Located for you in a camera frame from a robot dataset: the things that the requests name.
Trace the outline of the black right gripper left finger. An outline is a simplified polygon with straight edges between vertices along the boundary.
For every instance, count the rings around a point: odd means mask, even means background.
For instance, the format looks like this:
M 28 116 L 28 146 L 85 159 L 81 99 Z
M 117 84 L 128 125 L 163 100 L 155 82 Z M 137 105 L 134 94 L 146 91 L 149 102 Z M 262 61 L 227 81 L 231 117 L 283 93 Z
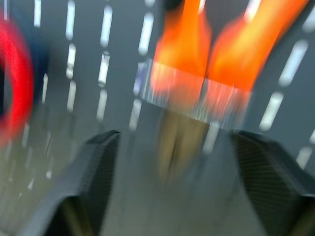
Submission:
M 98 236 L 111 197 L 118 130 L 87 140 L 18 236 Z

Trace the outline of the red tape roll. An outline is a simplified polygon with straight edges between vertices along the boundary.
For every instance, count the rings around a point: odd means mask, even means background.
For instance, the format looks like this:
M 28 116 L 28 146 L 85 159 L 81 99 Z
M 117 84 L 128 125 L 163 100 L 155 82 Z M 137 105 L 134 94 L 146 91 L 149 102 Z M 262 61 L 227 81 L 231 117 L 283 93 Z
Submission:
M 0 118 L 0 146 L 25 124 L 33 107 L 33 68 L 29 50 L 16 25 L 0 16 L 0 66 L 9 72 L 12 103 Z

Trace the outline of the orange-handled paint brush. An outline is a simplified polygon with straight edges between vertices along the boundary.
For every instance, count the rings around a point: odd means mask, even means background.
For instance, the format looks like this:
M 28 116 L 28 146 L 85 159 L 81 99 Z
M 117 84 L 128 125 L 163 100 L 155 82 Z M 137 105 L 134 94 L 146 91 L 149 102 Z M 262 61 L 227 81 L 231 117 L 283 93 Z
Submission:
M 184 172 L 208 128 L 189 112 L 199 103 L 212 31 L 200 0 L 162 1 L 164 27 L 150 85 L 155 94 L 168 98 L 158 139 L 159 177 L 168 182 Z
M 204 107 L 210 125 L 242 119 L 253 86 L 272 50 L 310 0 L 249 0 L 247 8 L 222 29 L 208 64 Z

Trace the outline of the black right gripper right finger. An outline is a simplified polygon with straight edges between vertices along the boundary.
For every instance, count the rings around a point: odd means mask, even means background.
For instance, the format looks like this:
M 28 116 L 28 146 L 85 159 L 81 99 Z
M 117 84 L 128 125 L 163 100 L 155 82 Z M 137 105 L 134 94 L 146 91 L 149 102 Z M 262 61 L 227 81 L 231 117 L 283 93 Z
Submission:
M 315 179 L 277 142 L 230 135 L 246 194 L 267 236 L 315 236 Z

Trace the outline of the grey slotted pegboard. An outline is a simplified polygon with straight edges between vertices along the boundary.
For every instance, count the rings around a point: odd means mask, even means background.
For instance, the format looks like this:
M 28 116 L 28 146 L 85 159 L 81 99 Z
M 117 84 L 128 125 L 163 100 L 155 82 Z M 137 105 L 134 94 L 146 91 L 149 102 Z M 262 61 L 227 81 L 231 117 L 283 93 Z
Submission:
M 152 14 L 148 56 L 160 35 L 161 2 L 145 0 L 0 0 L 5 15 L 17 13 L 46 41 L 50 59 L 43 93 L 20 135 L 0 151 L 16 173 L 54 176 L 71 162 L 79 146 L 106 130 L 122 132 L 120 154 L 131 146 L 137 158 L 153 158 L 161 108 L 136 100 L 133 87 L 144 17 Z M 315 171 L 315 0 L 271 54 L 259 77 L 243 128 L 259 132 L 259 123 L 275 92 L 283 94 L 273 125 L 265 134 Z

